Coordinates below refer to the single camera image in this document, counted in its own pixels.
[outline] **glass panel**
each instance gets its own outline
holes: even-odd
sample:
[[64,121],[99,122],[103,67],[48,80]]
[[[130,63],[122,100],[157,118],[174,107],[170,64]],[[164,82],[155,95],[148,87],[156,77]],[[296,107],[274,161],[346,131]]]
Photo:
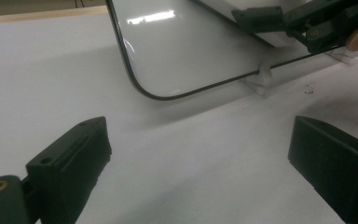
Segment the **glass panel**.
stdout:
[[273,48],[195,1],[107,3],[132,83],[155,99],[175,99],[255,74],[262,62],[279,65],[309,56],[299,43]]

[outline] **white table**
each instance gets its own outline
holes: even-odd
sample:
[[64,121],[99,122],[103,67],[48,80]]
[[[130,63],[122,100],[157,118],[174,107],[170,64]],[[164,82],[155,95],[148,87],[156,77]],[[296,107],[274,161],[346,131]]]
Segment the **white table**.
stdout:
[[235,82],[158,102],[130,84],[107,14],[0,23],[0,175],[26,177],[78,122],[107,118],[112,160],[77,223],[343,223],[286,159],[295,115],[358,137],[358,63],[267,98]]

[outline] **black clamp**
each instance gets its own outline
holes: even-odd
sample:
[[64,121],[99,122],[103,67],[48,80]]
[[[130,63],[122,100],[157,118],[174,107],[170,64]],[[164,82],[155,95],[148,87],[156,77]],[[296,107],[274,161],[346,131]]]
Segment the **black clamp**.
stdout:
[[281,7],[248,8],[232,14],[248,33],[284,31],[315,54],[344,46],[358,28],[358,0],[313,0],[284,14]]
[[22,181],[0,176],[0,224],[75,223],[111,153],[105,118],[77,124],[27,163]]

